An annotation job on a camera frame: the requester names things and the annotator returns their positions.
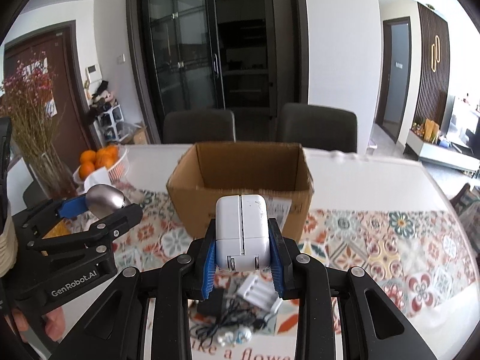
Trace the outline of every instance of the glass vase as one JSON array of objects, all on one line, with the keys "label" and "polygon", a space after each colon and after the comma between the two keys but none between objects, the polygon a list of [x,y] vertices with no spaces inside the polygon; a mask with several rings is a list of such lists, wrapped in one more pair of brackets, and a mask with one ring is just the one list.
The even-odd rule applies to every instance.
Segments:
[{"label": "glass vase", "polygon": [[56,200],[72,198],[77,195],[70,170],[59,158],[57,151],[50,145],[40,156],[25,158],[48,198]]}]

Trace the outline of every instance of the door handle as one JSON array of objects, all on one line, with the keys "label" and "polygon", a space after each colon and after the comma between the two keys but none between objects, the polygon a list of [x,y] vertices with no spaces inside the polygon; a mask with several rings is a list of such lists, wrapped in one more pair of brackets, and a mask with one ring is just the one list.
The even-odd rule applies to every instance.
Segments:
[{"label": "door handle", "polygon": [[217,79],[218,76],[219,76],[217,53],[214,53],[214,54],[213,54],[213,71],[214,71],[214,73],[215,73],[215,78]]}]

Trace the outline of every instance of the blue gripper pad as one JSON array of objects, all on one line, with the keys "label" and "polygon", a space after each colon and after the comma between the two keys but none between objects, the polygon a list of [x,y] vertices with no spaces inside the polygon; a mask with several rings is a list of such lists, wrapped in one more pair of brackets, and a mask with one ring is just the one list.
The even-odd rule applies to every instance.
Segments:
[{"label": "blue gripper pad", "polygon": [[203,266],[203,284],[202,284],[202,296],[203,299],[208,299],[208,295],[213,290],[213,281],[215,277],[215,271],[217,270],[217,260],[215,256],[215,240],[212,240],[210,247],[208,248],[207,257],[205,259],[205,265]]},{"label": "blue gripper pad", "polygon": [[66,200],[58,210],[58,214],[61,218],[70,219],[83,214],[86,211],[88,211],[88,207],[85,202],[85,195],[80,195],[77,198]]},{"label": "blue gripper pad", "polygon": [[273,235],[270,224],[268,225],[268,238],[270,243],[270,271],[272,272],[273,284],[275,291],[278,292],[278,297],[283,297],[283,266],[280,261],[277,245],[275,244],[275,237]]}]

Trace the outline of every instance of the floor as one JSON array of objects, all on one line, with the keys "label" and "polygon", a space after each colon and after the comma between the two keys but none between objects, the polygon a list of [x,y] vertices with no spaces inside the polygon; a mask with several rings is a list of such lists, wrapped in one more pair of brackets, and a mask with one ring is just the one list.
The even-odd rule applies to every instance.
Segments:
[{"label": "floor", "polygon": [[394,137],[396,137],[398,135],[398,132],[400,131],[400,123],[398,122],[384,120],[383,127],[386,128]]},{"label": "floor", "polygon": [[[403,154],[403,150],[376,124],[373,125],[371,130],[371,139],[378,146],[373,156],[408,158],[408,156]],[[449,199],[454,197],[465,183],[480,186],[480,179],[472,179],[459,170],[432,163],[423,163],[423,166]]]}]

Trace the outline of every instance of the glass door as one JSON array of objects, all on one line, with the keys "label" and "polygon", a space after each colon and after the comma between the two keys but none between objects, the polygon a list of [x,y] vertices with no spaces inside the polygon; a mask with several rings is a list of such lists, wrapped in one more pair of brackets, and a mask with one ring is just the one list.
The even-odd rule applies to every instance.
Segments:
[{"label": "glass door", "polygon": [[215,0],[142,0],[142,25],[159,132],[169,112],[224,108]]}]

